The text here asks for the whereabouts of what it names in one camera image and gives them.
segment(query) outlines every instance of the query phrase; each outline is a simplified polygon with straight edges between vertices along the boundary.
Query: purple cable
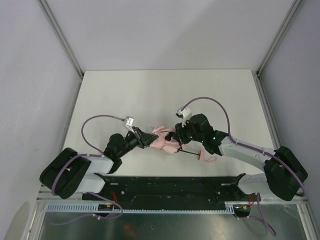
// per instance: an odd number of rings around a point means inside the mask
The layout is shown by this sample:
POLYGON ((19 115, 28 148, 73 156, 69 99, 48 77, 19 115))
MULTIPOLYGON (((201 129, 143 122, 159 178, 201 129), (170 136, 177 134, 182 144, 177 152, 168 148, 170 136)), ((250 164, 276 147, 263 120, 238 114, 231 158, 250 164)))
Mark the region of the purple cable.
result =
MULTIPOLYGON (((304 184, 302 183, 302 181, 299 179, 299 177, 295 174, 294 171, 291 170, 291 168, 285 164, 280 158, 278 158, 277 156, 274 156, 273 154, 269 153, 269 152, 266 152, 262 149, 259 149, 259 148, 256 148, 254 146, 250 146, 250 145, 247 145, 247 144, 244 144, 244 143, 241 143, 241 142, 236 142, 233 137, 231 136, 231 131, 230 131, 230 119, 229 119, 229 116, 228 116, 228 113, 226 111, 226 109, 224 108, 224 106, 222 106, 222 104, 220 102, 218 102, 217 100, 211 98, 211 97, 208 97, 208 96, 200 96, 200 97, 196 97, 192 100, 190 100, 186 105, 184 105, 184 107, 181 109, 181 111, 183 111, 189 104, 191 104, 192 102, 196 101, 196 100, 199 100, 199 99, 208 99, 208 100, 211 100, 213 102, 215 102, 216 104, 218 104, 224 114, 225 114, 225 117, 226 117, 226 122, 227 122, 227 127, 228 127, 228 134, 229 134, 229 139, 234 143, 234 144, 237 144, 239 146, 242 146, 242 147, 245 147, 245 148, 248 148, 248 149, 251 149, 251 150, 254 150, 254 151, 257 151, 259 153, 262 153, 262 154, 265 154, 273 159, 275 159, 276 161, 278 161, 282 166, 284 166, 291 174, 292 176, 296 179, 296 181, 299 183, 300 187, 302 188, 302 191, 303 191, 303 196, 306 196, 307 195, 307 190, 304 186, 304 184)), ((261 206, 260 206, 260 193, 257 194, 257 204, 258 204, 258 209, 259 209, 259 212, 261 214, 261 217, 262 218, 259 218, 257 216, 250 216, 249 218, 251 219, 256 219, 256 220, 259 220, 261 222, 263 222, 265 224, 265 226, 267 227, 267 229, 269 230, 269 232, 273 235, 273 236, 276 236, 276 231, 273 229, 273 227, 267 222, 263 212, 262 212, 262 209, 261 209, 261 206)))
POLYGON ((117 116, 112 116, 112 115, 96 115, 96 116, 92 116, 90 118, 88 118, 87 120, 85 120, 85 122, 83 123, 82 125, 82 128, 81 128, 81 135, 82 135, 82 138, 83 140, 86 142, 86 144, 88 144, 90 147, 92 147, 93 149, 97 150, 98 152, 100 152, 102 155, 104 154, 103 151, 101 151, 99 148, 97 148, 96 146, 93 146, 91 143, 89 143, 85 137, 85 134, 84 134, 84 127, 85 125, 87 124, 87 122, 89 122, 91 119, 96 119, 96 118, 100 118, 100 117, 108 117, 108 118, 113 118, 113 119, 117 119, 117 120, 120 120, 122 122, 125 121, 125 119, 123 118, 120 118, 120 117, 117 117, 117 116))
POLYGON ((96 194, 96 193, 94 193, 94 192, 88 192, 88 194, 91 194, 91 195, 93 195, 93 196, 95 196, 95 197, 97 197, 97 198, 100 198, 100 199, 102 199, 102 200, 108 201, 108 202, 116 205, 116 206, 121 210, 120 214, 118 214, 118 215, 116 215, 116 216, 109 216, 109 217, 108 217, 108 216, 93 215, 93 214, 89 213, 89 214, 84 214, 84 215, 78 216, 78 217, 76 217, 76 218, 74 218, 74 219, 71 219, 71 220, 69 220, 69 221, 66 221, 66 222, 55 223, 55 222, 50 222, 50 221, 49 221, 49 223, 50 223, 51 225, 54 225, 54 226, 63 226, 63 225, 70 224, 70 223, 72 223, 72 222, 74 222, 74 221, 77 221, 78 219, 82 219, 82 218, 86 218, 86 217, 92 217, 92 216, 94 216, 94 217, 97 217, 97 218, 99 218, 99 219, 106 219, 106 220, 108 220, 108 219, 117 219, 117 218, 119 218, 122 214, 124 214, 124 209, 123 209, 118 203, 116 203, 115 201, 112 201, 112 200, 110 200, 110 199, 108 199, 108 198, 105 198, 105 197, 103 197, 103 196, 100 196, 100 195, 98 195, 98 194, 96 194))
POLYGON ((254 150, 254 151, 257 151, 261 154, 265 154, 275 160, 277 160, 282 166, 284 166, 291 174, 292 176, 295 178, 295 180, 299 183, 300 187, 302 188, 302 191, 303 191, 303 196, 306 196, 307 195, 307 190, 304 186, 304 184, 301 182, 301 180, 299 179, 299 177, 295 174, 294 171, 291 170, 291 168, 285 164, 280 158, 274 156, 273 154, 269 153, 269 152, 266 152, 264 151, 263 149, 259 149, 259 148, 256 148, 254 146, 250 146, 250 145, 247 145, 247 144, 244 144, 244 143, 241 143, 241 142, 236 142, 233 137, 231 136, 231 131, 230 131, 230 120, 229 120, 229 116, 227 114, 227 111, 226 109, 224 108, 224 106, 222 106, 222 104, 220 102, 218 102, 217 100, 211 98, 211 97, 207 97, 207 96, 200 96, 200 97, 196 97, 192 100, 190 100, 186 105, 184 105, 184 107, 181 109, 181 111, 183 111, 189 104, 191 104, 192 102, 196 101, 196 100, 199 100, 199 99, 208 99, 208 100, 211 100, 211 101, 214 101, 216 104, 218 104, 224 114, 225 114, 225 117, 226 117, 226 122, 227 122, 227 126, 228 126, 228 134, 229 134, 229 139, 234 143, 234 144, 237 144, 239 146, 242 146, 242 147, 245 147, 245 148, 248 148, 248 149, 251 149, 251 150, 254 150))
MULTIPOLYGON (((57 176, 55 177, 54 181, 53 181, 53 184, 52 184, 52 188, 51 188, 51 193, 53 196, 57 196, 57 194, 55 193, 55 189, 56 189, 56 186, 57 186, 57 183, 58 183, 58 180, 60 179, 61 175, 63 174, 63 172, 67 169, 67 167, 74 161, 76 160, 77 158, 80 158, 80 157, 97 157, 97 158, 101 158, 103 157, 103 154, 104 152, 101 151, 100 149, 98 149, 97 147, 93 146, 92 144, 90 144, 85 135, 84 135, 84 127, 86 125, 87 122, 89 122, 91 119, 95 119, 95 118, 99 118, 99 117, 108 117, 108 118, 113 118, 113 119, 117 119, 117 120, 120 120, 122 122, 125 121, 125 119, 123 118, 120 118, 120 117, 117 117, 117 116, 112 116, 112 115, 96 115, 96 116, 92 116, 90 118, 88 118, 82 125, 82 128, 81 128, 81 135, 82 135, 82 138, 83 140, 92 148, 94 148, 95 150, 99 151, 102 155, 97 155, 97 154, 87 154, 87 153, 81 153, 81 154, 78 154, 74 157, 72 157, 62 168, 61 170, 59 171, 59 173, 57 174, 57 176)), ((123 213, 124 213, 124 210, 123 208, 116 202, 110 200, 110 199, 107 199, 103 196, 100 196, 94 192, 88 192, 88 194, 91 194, 93 196, 96 196, 97 198, 100 198, 102 200, 105 200, 105 201, 108 201, 110 203, 113 203, 114 205, 116 205, 120 210, 121 210, 121 213, 117 216, 112 216, 112 217, 104 217, 104 216, 99 216, 100 219, 116 219, 118 217, 120 217, 123 213)), ((69 223, 72 223, 78 219, 81 219, 81 218, 84 218, 84 217, 88 217, 88 216, 92 216, 91 214, 84 214, 84 215, 81 215, 81 216, 78 216, 70 221, 67 221, 67 222, 63 222, 63 223, 53 223, 53 222, 50 222, 50 224, 52 225, 55 225, 55 226, 62 226, 62 225, 66 225, 66 224, 69 224, 69 223)))
POLYGON ((52 188, 51 188, 51 193, 53 196, 57 196, 56 192, 55 192, 55 189, 56 189, 56 186, 57 186, 57 183, 58 183, 58 180, 60 179, 61 175, 64 173, 64 171, 67 169, 67 167, 74 161, 76 160, 77 158, 80 158, 80 157, 97 157, 97 158, 101 158, 102 156, 101 155, 96 155, 96 154, 87 154, 87 153, 81 153, 81 154, 78 154, 78 155, 75 155, 74 157, 72 157, 62 168, 61 170, 59 171, 59 173, 57 174, 57 176, 55 177, 55 180, 53 181, 53 184, 52 184, 52 188))

